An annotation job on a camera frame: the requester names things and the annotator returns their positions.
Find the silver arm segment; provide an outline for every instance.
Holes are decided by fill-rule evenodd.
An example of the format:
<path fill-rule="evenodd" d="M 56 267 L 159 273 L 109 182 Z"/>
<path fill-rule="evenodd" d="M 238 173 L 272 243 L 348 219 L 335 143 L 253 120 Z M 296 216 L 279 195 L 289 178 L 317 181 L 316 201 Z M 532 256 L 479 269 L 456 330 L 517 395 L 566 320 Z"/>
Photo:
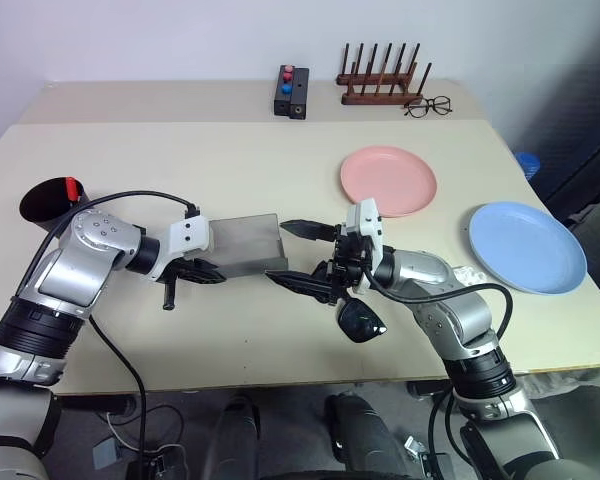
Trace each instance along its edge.
<path fill-rule="evenodd" d="M 373 199 L 358 210 L 366 219 L 378 219 L 374 230 L 382 232 Z M 347 216 L 348 233 L 364 238 L 366 219 Z M 373 236 L 373 255 L 382 236 Z M 391 276 L 386 289 L 405 298 L 423 298 L 463 288 L 451 266 L 427 252 L 393 250 Z M 380 249 L 381 255 L 386 250 Z M 379 262 L 374 259 L 373 272 Z M 420 328 L 443 360 L 454 386 L 460 411 L 468 418 L 462 438 L 481 479 L 540 478 L 545 480 L 593 480 L 600 475 L 573 462 L 561 460 L 556 446 L 524 390 L 516 385 L 491 326 L 491 313 L 477 293 L 443 301 L 408 304 Z"/>
<path fill-rule="evenodd" d="M 67 349 L 112 270 L 130 267 L 143 247 L 139 227 L 101 210 L 75 215 L 59 246 L 37 266 L 0 322 L 0 480 L 47 480 L 38 455 L 57 422 L 46 388 L 62 376 Z M 169 263 L 212 247 L 205 217 L 171 225 L 135 271 L 157 281 Z"/>

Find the eyeglasses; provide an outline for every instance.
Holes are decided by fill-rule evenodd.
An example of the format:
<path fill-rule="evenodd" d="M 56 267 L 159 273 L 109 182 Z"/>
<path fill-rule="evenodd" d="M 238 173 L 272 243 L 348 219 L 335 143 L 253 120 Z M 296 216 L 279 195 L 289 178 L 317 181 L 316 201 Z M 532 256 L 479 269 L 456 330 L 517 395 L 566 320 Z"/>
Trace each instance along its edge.
<path fill-rule="evenodd" d="M 451 99 L 445 96 L 439 96 L 435 98 L 416 98 L 415 100 L 406 103 L 404 107 L 407 109 L 405 116 L 411 115 L 414 118 L 422 118 L 429 109 L 433 109 L 438 115 L 447 115 L 451 110 Z"/>

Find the block with colored balls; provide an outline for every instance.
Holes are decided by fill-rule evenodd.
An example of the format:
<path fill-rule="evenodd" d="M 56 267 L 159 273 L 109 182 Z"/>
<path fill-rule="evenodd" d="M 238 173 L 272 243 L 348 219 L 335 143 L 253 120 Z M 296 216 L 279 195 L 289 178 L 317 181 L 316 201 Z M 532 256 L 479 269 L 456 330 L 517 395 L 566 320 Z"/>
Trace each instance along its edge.
<path fill-rule="evenodd" d="M 304 120 L 307 111 L 309 69 L 280 65 L 278 83 L 273 100 L 273 113 Z"/>

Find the beige tabletop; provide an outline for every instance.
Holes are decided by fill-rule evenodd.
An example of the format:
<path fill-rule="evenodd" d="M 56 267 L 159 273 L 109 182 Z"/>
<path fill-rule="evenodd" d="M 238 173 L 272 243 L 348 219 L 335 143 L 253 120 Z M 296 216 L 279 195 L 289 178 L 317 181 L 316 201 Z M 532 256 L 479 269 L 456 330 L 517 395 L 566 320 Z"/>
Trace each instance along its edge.
<path fill-rule="evenodd" d="M 398 107 L 348 113 L 353 107 L 338 103 L 341 89 L 318 82 L 310 87 L 304 122 L 266 115 L 268 82 L 248 83 L 249 95 L 232 104 L 240 112 L 236 118 L 227 99 L 218 100 L 223 113 L 203 111 L 201 106 L 216 103 L 209 101 L 211 94 L 225 87 L 148 82 L 45 89 L 0 140 L 0 317 L 44 236 L 19 217 L 19 200 L 32 185 L 55 176 L 75 176 L 91 198 L 163 190 L 196 202 L 211 219 L 277 213 L 280 221 L 333 224 L 344 220 L 349 205 L 339 185 L 342 160 L 367 145 L 395 145 L 431 166 L 438 192 L 424 210 L 386 219 L 385 242 L 478 268 L 467 237 L 477 207 L 511 200 L 544 209 L 502 139 L 457 85 L 432 82 L 432 91 L 453 92 L 455 110 L 435 121 L 405 119 Z M 188 112 L 187 103 L 200 109 Z M 367 110 L 360 108 L 369 109 L 371 120 L 362 121 Z M 252 109 L 253 118 L 245 109 Z M 106 208 L 149 233 L 182 214 L 179 205 L 161 199 L 123 199 Z M 283 241 L 290 267 L 305 272 L 332 249 L 284 232 Z M 600 366 L 600 291 L 589 277 L 563 296 L 512 293 L 514 313 L 502 345 L 516 372 Z M 209 286 L 181 282 L 171 312 L 161 309 L 162 296 L 162 285 L 116 272 L 95 311 L 151 390 L 445 375 L 410 312 L 374 293 L 364 300 L 388 331 L 366 344 L 342 334 L 333 308 L 263 276 Z M 495 292 L 483 296 L 497 327 L 504 302 Z M 54 387 L 58 393 L 135 389 L 88 325 L 68 361 Z"/>

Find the red object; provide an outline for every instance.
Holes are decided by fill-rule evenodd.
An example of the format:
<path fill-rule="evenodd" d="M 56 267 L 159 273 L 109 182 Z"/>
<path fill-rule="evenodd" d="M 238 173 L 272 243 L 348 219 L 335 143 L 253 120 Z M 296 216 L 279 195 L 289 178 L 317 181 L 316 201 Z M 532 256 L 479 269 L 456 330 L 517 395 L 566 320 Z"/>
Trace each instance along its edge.
<path fill-rule="evenodd" d="M 70 202 L 77 202 L 80 200 L 80 193 L 78 192 L 78 182 L 73 177 L 67 177 L 67 198 Z"/>
<path fill-rule="evenodd" d="M 375 198 L 383 217 L 402 217 L 426 207 L 435 197 L 436 177 L 417 155 L 397 147 L 365 147 L 349 155 L 340 181 L 353 203 Z"/>

